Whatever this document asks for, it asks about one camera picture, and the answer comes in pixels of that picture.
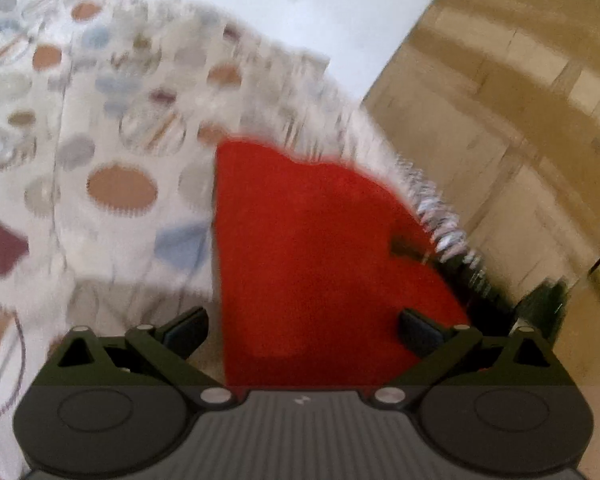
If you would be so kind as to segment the red long-sleeved garment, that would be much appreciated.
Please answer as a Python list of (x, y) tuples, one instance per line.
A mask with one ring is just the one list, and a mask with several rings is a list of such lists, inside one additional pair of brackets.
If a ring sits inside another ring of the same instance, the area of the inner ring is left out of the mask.
[(225, 141), (215, 197), (233, 388), (370, 390), (417, 363), (398, 337), (402, 310), (467, 322), (422, 226), (364, 174)]

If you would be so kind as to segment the patterned circle-print quilt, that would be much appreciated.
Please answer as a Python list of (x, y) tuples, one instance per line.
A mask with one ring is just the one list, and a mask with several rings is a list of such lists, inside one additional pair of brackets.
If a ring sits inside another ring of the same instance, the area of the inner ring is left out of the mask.
[(71, 324), (201, 304), (197, 362), (222, 376), (204, 124), (350, 162), (412, 206), (434, 194), (324, 70), (191, 2), (0, 0), (0, 479), (27, 471), (12, 418)]

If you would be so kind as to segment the brown wooden wardrobe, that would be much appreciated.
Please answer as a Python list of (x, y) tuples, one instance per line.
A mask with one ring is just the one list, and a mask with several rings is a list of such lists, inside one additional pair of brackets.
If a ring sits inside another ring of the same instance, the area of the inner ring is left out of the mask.
[(434, 0), (364, 102), (510, 299), (569, 285), (556, 350), (600, 385), (600, 0)]

